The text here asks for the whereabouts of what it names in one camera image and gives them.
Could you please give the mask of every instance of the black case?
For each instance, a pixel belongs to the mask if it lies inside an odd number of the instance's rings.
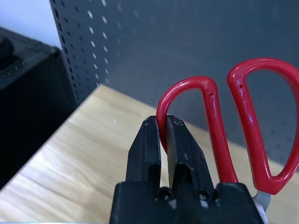
[[[2,28],[0,39],[1,189],[77,105],[59,49]]]

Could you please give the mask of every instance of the scissor blade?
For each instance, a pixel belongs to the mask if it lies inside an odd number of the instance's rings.
[[[257,194],[253,197],[253,199],[257,200],[262,205],[263,210],[266,211],[271,201],[271,195],[257,190]]]
[[[253,202],[254,202],[254,205],[256,206],[256,209],[257,209],[258,213],[260,214],[260,216],[262,218],[263,223],[269,224],[267,216],[266,216],[266,213],[265,213],[265,211],[263,209],[262,204],[260,204],[259,201],[256,200],[255,198],[253,199]]]

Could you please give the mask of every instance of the scissor finger loop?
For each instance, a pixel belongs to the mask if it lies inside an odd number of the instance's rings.
[[[297,111],[299,111],[299,71],[294,66],[281,60],[258,58],[236,65],[229,72],[227,78],[245,135],[254,186],[259,191],[275,195],[286,185],[299,165],[299,117],[297,115],[297,130],[288,161],[280,174],[272,176],[256,114],[245,81],[247,75],[255,70],[271,70],[282,76],[293,91]],[[160,139],[165,151],[167,152],[167,111],[174,98],[189,89],[199,89],[202,92],[220,182],[238,182],[223,127],[217,86],[208,77],[197,76],[182,80],[173,85],[162,96],[157,108],[157,122]]]

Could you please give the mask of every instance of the pegboard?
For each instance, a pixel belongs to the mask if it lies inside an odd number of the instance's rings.
[[[230,68],[254,57],[299,67],[297,1],[51,0],[77,103],[100,83],[156,106],[177,81],[205,75],[219,90],[229,140],[245,145],[226,84]],[[285,163],[296,129],[292,92],[278,75],[249,76],[267,155]],[[179,96],[171,113],[207,129],[198,91]]]

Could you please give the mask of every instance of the wooden table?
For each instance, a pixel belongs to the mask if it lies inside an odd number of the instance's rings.
[[[125,180],[128,150],[155,108],[100,86],[0,194],[0,221],[109,221],[114,187]],[[218,182],[209,135],[188,125]],[[255,194],[247,152],[229,142],[239,180]],[[168,184],[162,152],[161,185]],[[282,169],[269,162],[273,174]],[[272,224],[299,223],[299,174],[272,197]]]

